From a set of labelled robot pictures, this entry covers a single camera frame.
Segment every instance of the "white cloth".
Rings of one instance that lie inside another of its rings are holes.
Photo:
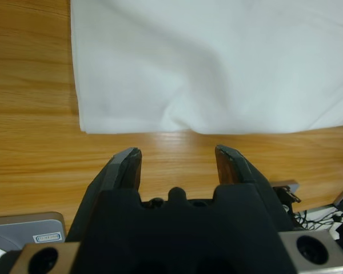
[[[72,0],[81,129],[343,125],[343,0]]]

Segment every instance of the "gray device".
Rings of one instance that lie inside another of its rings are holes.
[[[63,243],[63,216],[58,212],[0,217],[0,257],[29,243]]]

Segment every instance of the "label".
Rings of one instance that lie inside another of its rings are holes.
[[[41,235],[33,235],[34,242],[36,244],[48,243],[50,241],[61,241],[61,232],[53,232]]]

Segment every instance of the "wood grain surface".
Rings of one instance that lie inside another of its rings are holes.
[[[0,0],[0,216],[58,211],[69,228],[86,186],[116,152],[143,152],[143,200],[183,187],[210,198],[214,146],[239,149],[271,181],[294,179],[296,209],[343,190],[343,127],[287,135],[80,132],[67,0]]]

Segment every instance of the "wire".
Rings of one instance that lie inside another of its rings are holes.
[[[307,220],[306,218],[308,216],[308,211],[305,210],[304,211],[304,217],[302,217],[301,213],[299,212],[298,215],[295,215],[296,216],[295,219],[297,220],[297,222],[300,225],[302,225],[302,227],[304,229],[306,229],[306,230],[317,230],[320,227],[322,227],[323,225],[333,225],[334,223],[342,223],[343,224],[343,221],[334,221],[334,220],[332,220],[334,214],[337,213],[338,211],[339,210],[335,210],[333,212],[330,212],[330,213],[326,214],[324,217],[322,217],[320,220]]]

